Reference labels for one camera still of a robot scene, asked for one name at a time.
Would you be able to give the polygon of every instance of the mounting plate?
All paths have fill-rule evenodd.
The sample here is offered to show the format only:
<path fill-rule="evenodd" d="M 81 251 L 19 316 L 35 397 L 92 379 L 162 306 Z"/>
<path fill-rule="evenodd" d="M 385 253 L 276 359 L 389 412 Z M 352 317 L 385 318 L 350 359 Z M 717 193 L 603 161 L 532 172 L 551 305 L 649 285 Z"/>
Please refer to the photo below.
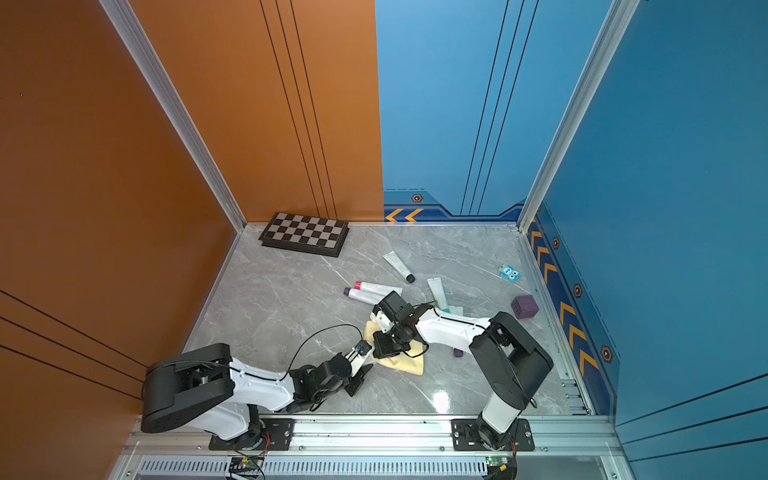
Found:
<path fill-rule="evenodd" d="M 270 452 L 285 452 L 290 447 L 290 440 L 293 437 L 293 419 L 265 419 L 261 421 L 264 429 L 270 434 Z M 213 435 L 208 444 L 209 450 L 230 450 L 230 446 L 219 437 Z M 243 453 L 249 455 L 249 450 L 243 450 Z"/>
<path fill-rule="evenodd" d="M 512 422 L 511 428 L 515 432 L 512 438 L 518 452 L 533 452 L 536 449 L 528 420 L 518 418 Z M 451 420 L 451 435 L 453 449 L 457 452 L 493 452 L 487 449 L 480 439 L 477 419 Z"/>

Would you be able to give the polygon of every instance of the metal grille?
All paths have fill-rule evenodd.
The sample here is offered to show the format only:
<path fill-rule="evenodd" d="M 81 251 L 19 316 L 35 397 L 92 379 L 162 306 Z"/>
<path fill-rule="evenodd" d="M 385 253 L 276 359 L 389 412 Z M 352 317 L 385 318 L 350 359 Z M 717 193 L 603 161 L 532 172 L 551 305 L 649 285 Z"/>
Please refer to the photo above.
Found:
<path fill-rule="evenodd" d="M 267 475 L 487 475 L 485 457 L 276 456 L 267 458 Z"/>
<path fill-rule="evenodd" d="M 190 455 L 145 455 L 141 459 L 139 475 L 184 475 L 185 477 L 210 477 L 227 471 L 230 457 Z"/>

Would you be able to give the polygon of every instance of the orange wall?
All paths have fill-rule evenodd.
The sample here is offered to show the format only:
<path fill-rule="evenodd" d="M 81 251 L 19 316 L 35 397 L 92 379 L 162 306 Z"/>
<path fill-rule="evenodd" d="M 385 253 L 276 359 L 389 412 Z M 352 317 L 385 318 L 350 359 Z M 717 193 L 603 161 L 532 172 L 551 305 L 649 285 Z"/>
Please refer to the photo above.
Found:
<path fill-rule="evenodd" d="M 0 32 L 0 478 L 101 480 L 234 230 L 98 2 Z"/>
<path fill-rule="evenodd" d="M 133 0 L 249 221 L 383 220 L 373 0 Z"/>

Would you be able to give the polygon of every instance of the blue wall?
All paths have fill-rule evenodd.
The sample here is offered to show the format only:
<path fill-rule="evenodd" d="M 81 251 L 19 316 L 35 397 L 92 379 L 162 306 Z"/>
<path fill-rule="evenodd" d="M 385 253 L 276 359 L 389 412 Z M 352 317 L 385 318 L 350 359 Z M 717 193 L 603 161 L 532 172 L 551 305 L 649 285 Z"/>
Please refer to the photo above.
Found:
<path fill-rule="evenodd" d="M 377 0 L 385 190 L 454 215 L 524 200 L 610 4 Z"/>
<path fill-rule="evenodd" d="M 640 2 L 545 198 L 619 355 L 617 431 L 643 480 L 765 475 L 767 18 Z"/>

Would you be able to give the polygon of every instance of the yellow cloth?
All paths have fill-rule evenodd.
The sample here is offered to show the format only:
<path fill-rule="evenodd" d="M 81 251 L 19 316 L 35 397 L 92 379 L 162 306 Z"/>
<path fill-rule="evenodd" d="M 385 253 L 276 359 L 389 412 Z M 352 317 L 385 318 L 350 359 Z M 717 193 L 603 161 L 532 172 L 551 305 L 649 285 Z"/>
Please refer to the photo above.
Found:
<path fill-rule="evenodd" d="M 379 332 L 381 329 L 382 327 L 380 327 L 378 323 L 368 320 L 368 323 L 366 323 L 366 340 L 368 340 L 368 343 L 373 345 L 373 333 Z M 411 349 L 408 351 L 410 355 L 415 356 L 423 351 L 424 346 L 421 343 L 411 340 Z M 412 359 L 405 353 L 401 353 L 398 356 L 393 356 L 388 359 L 373 358 L 373 360 L 380 365 L 388 366 L 390 369 L 402 370 L 403 372 L 415 373 L 416 375 L 424 375 L 424 356 Z"/>

